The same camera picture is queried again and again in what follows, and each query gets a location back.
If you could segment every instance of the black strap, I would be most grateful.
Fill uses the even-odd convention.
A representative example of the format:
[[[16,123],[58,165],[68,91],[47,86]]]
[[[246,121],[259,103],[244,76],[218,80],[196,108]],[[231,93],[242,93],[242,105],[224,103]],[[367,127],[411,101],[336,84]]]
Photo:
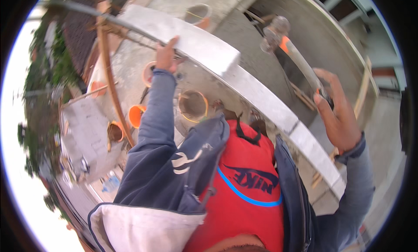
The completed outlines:
[[[257,136],[255,136],[253,139],[250,137],[247,137],[244,135],[243,130],[241,129],[241,125],[239,124],[239,119],[241,119],[241,115],[237,118],[237,136],[247,140],[249,143],[253,144],[253,145],[257,145],[258,146],[258,141],[261,139],[261,131],[260,128],[255,128],[255,131],[257,131]]]

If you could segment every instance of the bucket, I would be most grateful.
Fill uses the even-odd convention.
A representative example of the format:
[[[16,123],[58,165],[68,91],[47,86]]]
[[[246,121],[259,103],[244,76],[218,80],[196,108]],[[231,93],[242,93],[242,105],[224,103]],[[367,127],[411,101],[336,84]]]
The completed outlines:
[[[110,123],[110,126],[112,125],[114,127],[112,127],[111,129],[112,135],[113,135],[113,137],[111,137],[111,140],[121,142],[123,138],[125,137],[125,133],[123,133],[123,129],[122,129],[122,123],[117,122],[117,121],[112,121]]]
[[[98,88],[101,88],[101,87],[103,87],[103,86],[106,86],[106,84],[104,84],[104,83],[103,83],[103,82],[101,82],[101,81],[93,81],[93,82],[91,83],[90,91],[95,91],[95,90],[97,90]],[[101,90],[101,91],[98,91],[98,92],[95,92],[95,93],[91,94],[90,96],[91,96],[91,98],[97,98],[97,96],[102,96],[102,95],[104,95],[105,93],[106,93],[106,89],[103,89],[103,90]]]
[[[145,106],[133,105],[128,112],[129,122],[131,125],[138,129],[141,124],[142,113],[145,112],[147,108]]]
[[[181,115],[191,122],[199,123],[208,113],[208,102],[202,93],[188,90],[180,94],[178,108]]]
[[[148,88],[151,87],[151,82],[153,78],[153,70],[155,68],[156,61],[151,61],[148,63],[144,70],[142,71],[142,81],[144,82],[145,86]]]
[[[197,4],[186,9],[184,21],[206,30],[210,23],[212,8],[206,4]]]

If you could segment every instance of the worker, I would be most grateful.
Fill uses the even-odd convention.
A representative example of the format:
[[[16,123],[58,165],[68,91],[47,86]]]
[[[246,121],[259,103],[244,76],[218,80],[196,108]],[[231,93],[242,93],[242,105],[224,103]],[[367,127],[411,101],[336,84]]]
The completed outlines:
[[[218,112],[174,143],[173,60],[179,37],[157,46],[147,110],[138,143],[113,203],[89,214],[102,251],[300,252],[340,251],[356,240],[374,187],[364,133],[336,75],[335,107],[315,94],[330,142],[347,165],[347,186],[334,214],[316,216],[284,140],[276,147],[256,112],[252,125],[215,104]]]

